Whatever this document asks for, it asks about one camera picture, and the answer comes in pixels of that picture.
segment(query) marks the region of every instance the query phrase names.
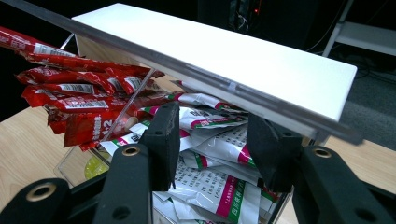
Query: wooden table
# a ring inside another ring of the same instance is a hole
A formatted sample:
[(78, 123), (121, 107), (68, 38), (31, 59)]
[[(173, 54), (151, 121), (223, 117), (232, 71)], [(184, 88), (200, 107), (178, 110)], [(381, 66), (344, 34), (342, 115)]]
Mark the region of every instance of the wooden table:
[[(70, 149), (64, 136), (53, 134), (43, 108), (27, 108), (0, 123), (0, 210), (32, 182), (57, 177), (54, 169)], [(338, 152), (361, 179), (396, 194), (396, 152), (372, 142), (358, 147), (330, 138), (325, 147)], [(298, 223), (292, 203), (278, 223)]]

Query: red snack package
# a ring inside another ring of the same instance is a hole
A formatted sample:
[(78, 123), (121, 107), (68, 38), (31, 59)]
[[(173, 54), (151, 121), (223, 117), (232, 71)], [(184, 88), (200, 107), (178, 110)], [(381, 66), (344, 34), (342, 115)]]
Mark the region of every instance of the red snack package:
[[(106, 71), (110, 76), (117, 79), (129, 95), (134, 93), (142, 85), (142, 78), (138, 72), (128, 73), (117, 68), (107, 68)], [(161, 91), (161, 88), (155, 84), (154, 80), (149, 79), (142, 92), (144, 91)]]
[(56, 120), (49, 123), (50, 128), (54, 134), (61, 134), (66, 132), (66, 120)]
[(70, 114), (59, 111), (58, 109), (46, 108), (48, 113), (48, 125), (53, 133), (60, 134), (66, 132), (66, 121)]
[(69, 96), (79, 96), (85, 94), (98, 95), (103, 93), (96, 86), (92, 84), (80, 84), (80, 83), (71, 83), (71, 84), (53, 84), (53, 83), (44, 83), (39, 85), (40, 88), (47, 91), (58, 92), (60, 94), (69, 95)]
[[(150, 68), (138, 65), (103, 62), (80, 57), (68, 57), (63, 55), (25, 53), (22, 54), (22, 56), (25, 58), (26, 61), (31, 63), (38, 63), (46, 66), (54, 66), (79, 72), (104, 73), (107, 68), (116, 68), (126, 71), (128, 73), (137, 73), (139, 74), (139, 76), (144, 77), (150, 70)], [(164, 75), (164, 73), (156, 72), (153, 75), (155, 75), (154, 77), (161, 77)]]
[(133, 106), (136, 108), (142, 108), (146, 106), (163, 105), (170, 102), (166, 99), (166, 92), (164, 91), (150, 91), (145, 92), (146, 94), (139, 95), (134, 99)]
[(25, 87), (21, 97), (26, 100), (30, 107), (38, 107), (70, 96), (47, 91), (39, 86), (29, 85)]
[(107, 73), (78, 72), (78, 76), (89, 83), (101, 86), (109, 95), (113, 95), (116, 92), (124, 92), (120, 83)]
[[(108, 133), (120, 111), (104, 113), (72, 114), (66, 122), (64, 147), (76, 146), (92, 141), (100, 141)], [(129, 132), (129, 128), (139, 120), (147, 118), (147, 113), (135, 109), (128, 110), (126, 116), (118, 122), (113, 134), (119, 136)]]
[(24, 85), (38, 85), (39, 83), (36, 82), (32, 77), (26, 76), (24, 73), (19, 73), (15, 75), (15, 78)]
[(17, 80), (21, 81), (21, 78), (29, 77), (35, 83), (77, 83), (84, 82), (79, 77), (78, 72), (40, 66), (37, 68), (28, 69), (20, 72), (16, 75)]
[(67, 55), (70, 57), (76, 56), (73, 53), (55, 48), (50, 44), (37, 40), (29, 35), (21, 34), (3, 26), (0, 26), (0, 47), (12, 49), (20, 53), (45, 53)]
[(104, 112), (123, 108), (127, 103), (126, 99), (110, 97), (107, 94), (67, 96), (55, 91), (48, 91), (39, 85), (26, 86), (21, 97), (31, 107), (48, 105), (65, 113)]
[(79, 146), (79, 149), (81, 149), (81, 151), (87, 151), (90, 150), (92, 148), (96, 148), (99, 146), (100, 141), (91, 141), (88, 143), (82, 143)]

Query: black cable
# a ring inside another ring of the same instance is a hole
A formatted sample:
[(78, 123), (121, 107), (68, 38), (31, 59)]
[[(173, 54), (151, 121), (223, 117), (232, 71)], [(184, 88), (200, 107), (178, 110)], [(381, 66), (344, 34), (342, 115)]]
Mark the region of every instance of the black cable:
[(378, 13), (382, 10), (382, 8), (387, 4), (389, 0), (385, 0), (385, 2), (379, 7), (379, 9), (373, 14), (373, 16), (366, 22), (366, 24), (370, 24), (370, 22), (378, 15)]
[(331, 56), (332, 59), (335, 59), (337, 61), (349, 63), (357, 66), (358, 72), (357, 75), (355, 76), (355, 79), (360, 79), (363, 77), (373, 77), (390, 84), (396, 84), (396, 72), (385, 71), (373, 65), (370, 65), (366, 57), (358, 55), (361, 58), (360, 60), (359, 59), (352, 60), (344, 57), (342, 53), (339, 51), (331, 51)]
[(326, 30), (326, 32), (324, 33), (324, 35), (322, 36), (322, 38), (311, 48), (306, 49), (306, 52), (309, 52), (310, 50), (312, 50), (313, 48), (315, 48), (319, 43), (321, 43), (324, 39), (324, 37), (330, 32), (330, 30), (332, 29), (332, 27), (334, 26), (334, 24), (338, 21), (338, 18), (340, 16), (340, 14), (342, 13), (344, 6), (345, 6), (346, 0), (343, 1), (343, 3), (341, 4), (341, 6), (338, 8), (337, 13), (335, 14), (335, 17), (332, 20), (332, 23), (330, 24), (329, 28)]
[[(332, 52), (332, 50), (339, 48), (340, 46), (342, 46), (343, 44), (339, 44), (337, 42), (334, 42), (334, 44), (332, 45), (332, 49), (330, 50), (330, 52)], [(321, 51), (317, 51), (317, 52), (311, 52), (313, 54), (317, 54), (319, 56), (321, 56), (323, 54), (324, 50)]]

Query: white wrapper with green stripe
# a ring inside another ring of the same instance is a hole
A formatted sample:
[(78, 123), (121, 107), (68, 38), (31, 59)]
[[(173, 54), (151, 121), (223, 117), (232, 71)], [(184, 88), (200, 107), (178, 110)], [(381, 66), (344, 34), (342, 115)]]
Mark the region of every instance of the white wrapper with green stripe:
[(245, 180), (252, 185), (257, 185), (259, 178), (254, 175), (250, 175), (250, 173), (244, 172), (247, 167), (240, 167), (239, 164), (235, 164), (233, 166), (214, 161), (209, 157), (200, 155), (191, 150), (184, 150), (180, 152), (181, 158), (183, 158), (184, 163), (190, 167), (195, 169), (212, 169), (216, 171), (223, 172), (227, 175), (232, 175), (238, 179)]
[[(143, 132), (149, 127), (150, 122), (144, 120), (136, 125), (132, 126), (129, 130), (131, 131), (124, 136), (114, 138), (109, 141), (103, 141), (100, 145), (113, 156), (117, 148), (122, 147), (126, 144), (138, 143)], [(217, 128), (217, 129), (195, 129), (195, 130), (179, 130), (180, 134), (180, 151), (187, 148), (192, 148), (200, 145), (205, 140), (216, 134), (223, 133), (229, 130), (229, 128)]]
[(159, 211), (161, 215), (164, 217), (154, 217), (153, 223), (169, 223), (168, 221), (163, 221), (164, 218), (170, 220), (172, 223), (177, 223), (177, 224), (229, 224), (229, 222), (222, 222), (222, 221), (214, 221), (211, 220), (210, 218), (215, 216), (215, 214), (211, 214), (210, 216), (208, 215), (210, 212), (206, 211), (206, 213), (203, 215), (201, 214), (196, 214), (194, 212), (190, 213), (190, 217), (192, 219), (180, 219), (177, 216), (177, 209), (187, 209), (188, 211), (193, 211), (191, 208), (194, 206), (192, 204), (183, 204), (183, 206), (186, 207), (180, 207), (181, 204), (175, 205), (175, 198), (167, 198), (166, 200), (162, 200), (162, 198), (158, 197), (157, 194), (154, 194), (152, 197), (152, 203), (153, 207)]
[(221, 101), (219, 98), (205, 93), (173, 92), (166, 95), (168, 100), (179, 101), (188, 105), (207, 105), (216, 110), (224, 110), (233, 113), (247, 113), (246, 110)]
[(168, 193), (233, 223), (257, 223), (261, 189), (222, 172), (193, 169), (179, 161), (176, 188)]
[(248, 151), (247, 134), (248, 125), (242, 124), (207, 139), (192, 150), (208, 157), (256, 167)]

